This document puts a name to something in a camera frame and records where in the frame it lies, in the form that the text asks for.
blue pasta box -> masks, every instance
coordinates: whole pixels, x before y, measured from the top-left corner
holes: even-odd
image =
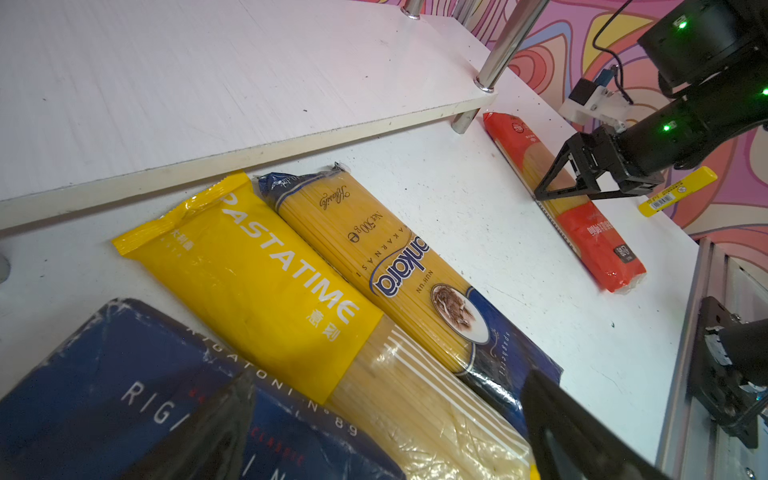
[[[0,477],[405,479],[345,419],[131,299],[0,401]]]

psychedelic pattern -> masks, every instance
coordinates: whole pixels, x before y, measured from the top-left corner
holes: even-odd
[[[403,4],[405,0],[363,0]],[[595,79],[612,65],[609,54],[592,47],[598,29],[623,0],[551,0],[510,68],[554,109],[560,108],[579,78]],[[640,37],[680,0],[634,0],[605,29],[599,45],[616,51],[624,63],[624,87],[634,99],[630,124],[662,108],[657,69],[636,45]],[[425,0],[423,13],[450,15],[456,0]],[[493,47],[515,0],[481,0],[468,28]],[[584,127],[591,131],[594,124]],[[718,147],[704,165],[718,180],[664,212],[695,240],[707,236],[739,260],[756,280],[768,286],[768,132],[747,132]],[[667,184],[687,174],[667,172]]]

barcode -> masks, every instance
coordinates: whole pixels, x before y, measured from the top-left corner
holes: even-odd
[[[674,198],[673,194],[666,194],[662,198],[660,198],[659,200],[656,200],[655,202],[651,202],[650,207],[653,208],[654,210],[659,210],[664,205],[666,205],[666,204],[668,204],[670,202],[674,202],[674,200],[675,200],[675,198]]]

